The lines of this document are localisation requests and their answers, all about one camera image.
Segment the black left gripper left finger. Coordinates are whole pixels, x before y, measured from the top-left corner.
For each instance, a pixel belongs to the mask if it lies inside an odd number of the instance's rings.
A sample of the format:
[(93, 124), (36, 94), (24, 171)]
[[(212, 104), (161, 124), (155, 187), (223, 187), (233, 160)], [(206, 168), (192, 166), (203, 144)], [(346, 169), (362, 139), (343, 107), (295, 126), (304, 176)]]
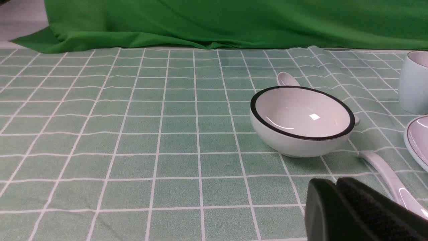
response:
[(377, 241), (358, 218), (335, 183), (314, 178), (308, 183), (305, 229), (309, 241)]

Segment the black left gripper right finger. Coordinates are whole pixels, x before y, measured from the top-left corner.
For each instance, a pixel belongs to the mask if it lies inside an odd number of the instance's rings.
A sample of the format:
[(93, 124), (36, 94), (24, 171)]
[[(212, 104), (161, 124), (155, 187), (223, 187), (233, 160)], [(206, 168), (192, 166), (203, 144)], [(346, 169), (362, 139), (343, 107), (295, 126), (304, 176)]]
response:
[(372, 241), (426, 241), (427, 221), (373, 188), (341, 177), (336, 188)]

